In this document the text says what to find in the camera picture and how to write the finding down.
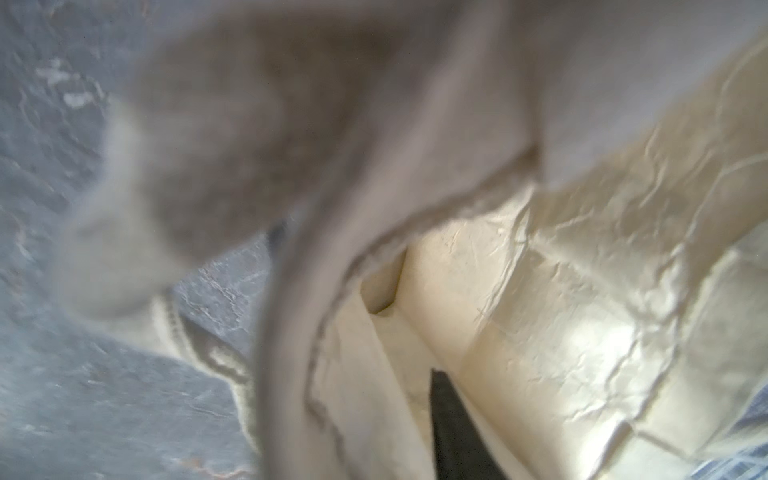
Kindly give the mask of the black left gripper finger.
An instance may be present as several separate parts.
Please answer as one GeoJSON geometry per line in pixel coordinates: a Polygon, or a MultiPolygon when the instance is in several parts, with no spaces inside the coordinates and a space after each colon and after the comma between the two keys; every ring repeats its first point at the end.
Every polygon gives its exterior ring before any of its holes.
{"type": "Polygon", "coordinates": [[[505,480],[465,408],[449,375],[430,371],[430,417],[436,478],[505,480]]]}

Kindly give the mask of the beige canvas grocery bag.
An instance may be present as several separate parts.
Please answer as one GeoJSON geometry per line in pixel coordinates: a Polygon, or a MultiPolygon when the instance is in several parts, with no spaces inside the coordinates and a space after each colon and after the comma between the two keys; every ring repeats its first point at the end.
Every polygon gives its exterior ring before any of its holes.
{"type": "Polygon", "coordinates": [[[224,380],[268,479],[426,477],[392,408],[313,395],[352,286],[528,181],[576,179],[766,26],[763,1],[224,2],[112,97],[52,291],[224,380]]]}

